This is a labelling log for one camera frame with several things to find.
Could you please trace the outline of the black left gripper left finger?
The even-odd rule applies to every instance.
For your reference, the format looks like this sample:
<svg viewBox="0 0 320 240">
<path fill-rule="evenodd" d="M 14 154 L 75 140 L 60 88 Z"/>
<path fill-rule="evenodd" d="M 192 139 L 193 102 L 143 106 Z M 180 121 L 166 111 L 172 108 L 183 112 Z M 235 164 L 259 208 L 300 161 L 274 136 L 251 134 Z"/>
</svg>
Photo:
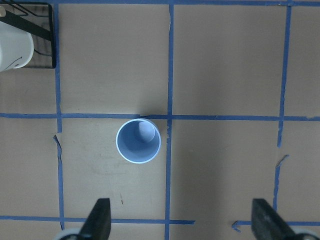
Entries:
<svg viewBox="0 0 320 240">
<path fill-rule="evenodd" d="M 111 233 L 111 203 L 99 198 L 80 229 L 78 240 L 108 240 Z"/>
</svg>

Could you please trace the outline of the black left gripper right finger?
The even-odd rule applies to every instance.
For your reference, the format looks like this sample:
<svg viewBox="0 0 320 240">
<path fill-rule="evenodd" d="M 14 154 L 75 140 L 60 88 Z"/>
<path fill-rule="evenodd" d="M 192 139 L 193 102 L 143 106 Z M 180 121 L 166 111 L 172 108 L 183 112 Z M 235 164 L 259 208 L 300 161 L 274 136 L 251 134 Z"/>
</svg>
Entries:
<svg viewBox="0 0 320 240">
<path fill-rule="evenodd" d="M 292 240 L 296 235 L 263 198 L 252 200 L 251 230 L 257 240 Z"/>
</svg>

